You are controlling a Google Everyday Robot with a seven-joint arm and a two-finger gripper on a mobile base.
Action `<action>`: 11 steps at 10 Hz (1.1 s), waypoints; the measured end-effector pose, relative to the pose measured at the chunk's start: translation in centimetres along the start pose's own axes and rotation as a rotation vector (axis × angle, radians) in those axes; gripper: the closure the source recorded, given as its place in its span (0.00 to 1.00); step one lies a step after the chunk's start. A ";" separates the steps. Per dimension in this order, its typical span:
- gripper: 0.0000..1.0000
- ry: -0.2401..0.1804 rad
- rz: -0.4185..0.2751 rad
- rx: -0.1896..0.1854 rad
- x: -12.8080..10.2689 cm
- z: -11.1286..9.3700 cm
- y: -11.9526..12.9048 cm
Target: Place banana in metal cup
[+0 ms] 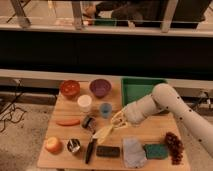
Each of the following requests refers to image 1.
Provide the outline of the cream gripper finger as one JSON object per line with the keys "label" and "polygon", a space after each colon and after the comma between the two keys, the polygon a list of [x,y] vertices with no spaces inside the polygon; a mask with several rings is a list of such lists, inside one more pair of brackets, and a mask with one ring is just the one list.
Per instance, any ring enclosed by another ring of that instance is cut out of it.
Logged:
{"label": "cream gripper finger", "polygon": [[121,128],[121,124],[113,124],[113,129],[120,129]]}
{"label": "cream gripper finger", "polygon": [[111,118],[111,122],[114,122],[117,119],[117,114],[115,114],[112,118]]}

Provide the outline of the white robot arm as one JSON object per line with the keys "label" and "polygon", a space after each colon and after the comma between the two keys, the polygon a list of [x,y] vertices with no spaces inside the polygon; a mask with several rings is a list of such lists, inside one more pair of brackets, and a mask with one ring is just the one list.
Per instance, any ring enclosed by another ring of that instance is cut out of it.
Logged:
{"label": "white robot arm", "polygon": [[150,94],[128,103],[112,117],[111,123],[116,126],[140,124],[164,110],[173,113],[213,157],[213,124],[190,108],[167,83],[157,84]]}

